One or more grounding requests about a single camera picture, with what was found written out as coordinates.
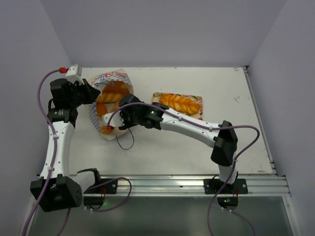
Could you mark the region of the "paper bag with blue pattern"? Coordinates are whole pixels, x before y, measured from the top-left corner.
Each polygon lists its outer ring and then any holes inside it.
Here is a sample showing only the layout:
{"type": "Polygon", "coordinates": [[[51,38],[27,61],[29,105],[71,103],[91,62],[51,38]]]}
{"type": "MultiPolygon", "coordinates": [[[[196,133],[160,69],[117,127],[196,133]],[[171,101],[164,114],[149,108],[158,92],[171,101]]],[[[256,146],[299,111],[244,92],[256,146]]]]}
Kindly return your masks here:
{"type": "MultiPolygon", "coordinates": [[[[102,73],[99,75],[96,75],[88,80],[88,83],[95,89],[98,89],[100,91],[100,95],[102,93],[102,90],[105,87],[121,87],[121,88],[127,88],[129,90],[129,94],[133,94],[133,86],[130,81],[130,78],[126,71],[124,69],[117,69],[114,71],[102,73]]],[[[116,111],[119,108],[119,102],[116,103],[110,103],[105,104],[108,113],[112,113],[116,111]]],[[[108,134],[102,134],[101,128],[103,126],[102,117],[99,117],[96,112],[96,103],[95,101],[92,104],[86,105],[85,108],[88,111],[89,119],[92,122],[92,125],[100,135],[100,137],[104,140],[111,141],[115,140],[116,142],[119,142],[118,137],[120,135],[123,135],[126,133],[125,130],[121,131],[118,128],[112,127],[113,131],[108,134]]]]}

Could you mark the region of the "braided fake bread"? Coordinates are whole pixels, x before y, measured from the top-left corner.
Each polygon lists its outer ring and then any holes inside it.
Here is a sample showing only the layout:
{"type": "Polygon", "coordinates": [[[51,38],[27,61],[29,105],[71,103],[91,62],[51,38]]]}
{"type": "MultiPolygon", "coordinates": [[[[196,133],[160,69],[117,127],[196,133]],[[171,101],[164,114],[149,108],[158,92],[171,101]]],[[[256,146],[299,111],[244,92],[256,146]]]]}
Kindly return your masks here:
{"type": "Polygon", "coordinates": [[[183,114],[194,115],[199,112],[201,105],[191,99],[176,94],[164,94],[159,102],[183,114]]]}

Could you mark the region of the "long sliced fake baguette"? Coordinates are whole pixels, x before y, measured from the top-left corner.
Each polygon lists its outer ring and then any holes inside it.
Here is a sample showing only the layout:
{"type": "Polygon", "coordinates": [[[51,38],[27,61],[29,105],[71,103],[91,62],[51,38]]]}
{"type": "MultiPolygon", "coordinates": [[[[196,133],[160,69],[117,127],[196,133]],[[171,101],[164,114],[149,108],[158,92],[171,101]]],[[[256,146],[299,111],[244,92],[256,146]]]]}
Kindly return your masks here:
{"type": "Polygon", "coordinates": [[[110,134],[112,131],[113,131],[113,128],[111,126],[104,125],[101,128],[101,133],[105,135],[110,134]]]}

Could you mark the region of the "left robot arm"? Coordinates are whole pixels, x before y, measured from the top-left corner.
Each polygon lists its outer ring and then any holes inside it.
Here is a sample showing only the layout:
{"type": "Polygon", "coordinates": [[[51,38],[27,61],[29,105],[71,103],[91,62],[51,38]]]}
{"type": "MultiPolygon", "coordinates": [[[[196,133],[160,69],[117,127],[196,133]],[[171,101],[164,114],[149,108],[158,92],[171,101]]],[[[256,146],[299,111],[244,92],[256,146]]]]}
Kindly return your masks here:
{"type": "Polygon", "coordinates": [[[101,190],[102,180],[96,168],[80,170],[75,177],[69,174],[69,153],[74,133],[77,108],[92,104],[100,91],[86,79],[74,83],[60,78],[50,83],[52,98],[48,102],[49,143],[45,165],[39,179],[32,181],[30,191],[44,212],[79,207],[83,193],[101,190]]]}

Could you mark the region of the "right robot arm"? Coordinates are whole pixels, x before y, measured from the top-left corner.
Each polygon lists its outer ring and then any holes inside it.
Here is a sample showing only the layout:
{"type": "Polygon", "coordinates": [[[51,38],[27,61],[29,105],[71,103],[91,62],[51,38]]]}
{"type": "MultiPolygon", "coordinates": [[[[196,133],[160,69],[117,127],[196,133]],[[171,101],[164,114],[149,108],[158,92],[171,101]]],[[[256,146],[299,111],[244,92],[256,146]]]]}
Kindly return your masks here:
{"type": "Polygon", "coordinates": [[[232,165],[238,138],[230,122],[204,122],[161,103],[145,104],[133,94],[123,97],[119,107],[123,122],[120,130],[140,125],[147,129],[176,132],[211,147],[211,160],[219,167],[221,191],[230,193],[237,187],[238,172],[232,165]]]}

